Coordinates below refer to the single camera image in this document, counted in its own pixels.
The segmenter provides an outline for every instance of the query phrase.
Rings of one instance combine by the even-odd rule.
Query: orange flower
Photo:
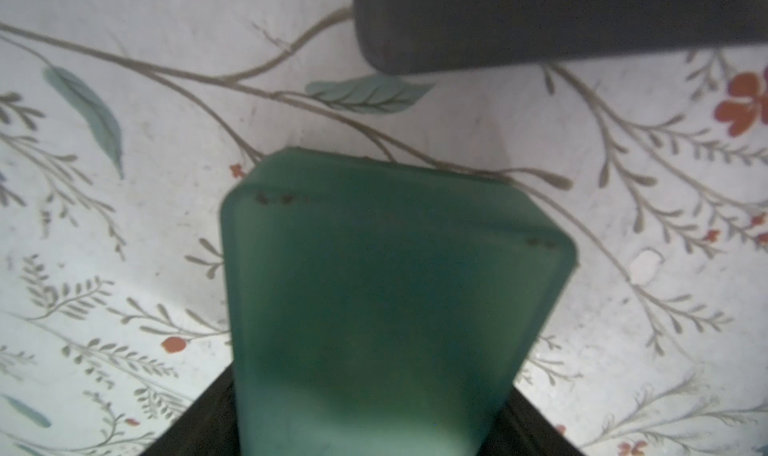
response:
[[[629,456],[632,452],[632,445],[629,443],[621,443],[619,445],[619,456]]]
[[[232,177],[234,178],[244,178],[245,173],[243,173],[243,166],[240,164],[232,164],[230,166],[230,171],[232,171]]]
[[[763,78],[768,82],[768,68]],[[715,107],[714,116],[721,123],[730,123],[728,135],[731,137],[744,134],[760,114],[763,124],[768,124],[768,94],[761,93],[760,86],[760,78],[754,72],[736,74],[728,83],[728,94],[741,100],[721,102]]]
[[[759,226],[759,225],[763,224],[765,221],[766,221],[766,213],[763,212],[763,214],[757,215],[757,216],[752,218],[752,226],[750,226],[750,227],[753,228],[755,226]]]
[[[706,232],[706,236],[704,237],[704,240],[707,242],[717,242],[717,236],[720,235],[720,231],[718,229],[710,229]]]
[[[619,456],[645,456],[645,453],[641,450],[646,446],[648,446],[648,443],[645,441],[638,441],[634,446],[627,442],[621,443],[619,445]]]
[[[187,340],[178,336],[168,337],[165,341],[160,343],[165,352],[173,354],[175,352],[183,351],[187,347]]]
[[[634,448],[632,448],[632,456],[645,456],[645,453],[643,451],[640,451],[641,449],[648,446],[648,443],[645,441],[638,441],[634,444]]]

